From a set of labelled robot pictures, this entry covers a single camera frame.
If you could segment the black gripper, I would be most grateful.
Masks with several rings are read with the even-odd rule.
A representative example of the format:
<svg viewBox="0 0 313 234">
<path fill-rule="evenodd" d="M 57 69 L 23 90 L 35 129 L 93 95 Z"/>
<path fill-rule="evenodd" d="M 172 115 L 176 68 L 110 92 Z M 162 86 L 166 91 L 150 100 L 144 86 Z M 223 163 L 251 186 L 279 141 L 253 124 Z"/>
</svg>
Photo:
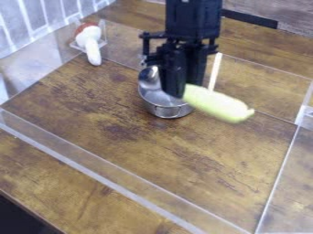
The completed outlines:
<svg viewBox="0 0 313 234">
<path fill-rule="evenodd" d="M 183 98 L 187 78 L 191 84 L 204 84 L 207 57 L 217 53 L 220 34 L 217 30 L 165 30 L 145 31 L 140 35 L 144 43 L 141 65 L 161 67 L 162 89 L 170 96 Z"/>
</svg>

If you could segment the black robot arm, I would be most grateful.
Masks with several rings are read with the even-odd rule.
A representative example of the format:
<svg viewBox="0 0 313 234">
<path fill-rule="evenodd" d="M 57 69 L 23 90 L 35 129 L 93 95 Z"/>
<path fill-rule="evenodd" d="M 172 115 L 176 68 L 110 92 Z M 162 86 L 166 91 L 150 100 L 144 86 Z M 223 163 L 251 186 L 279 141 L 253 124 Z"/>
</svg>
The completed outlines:
<svg viewBox="0 0 313 234">
<path fill-rule="evenodd" d="M 164 92 L 183 98 L 188 84 L 201 86 L 207 59 L 219 52 L 223 0 L 165 0 L 165 31 L 145 31 L 144 63 L 160 69 Z"/>
</svg>

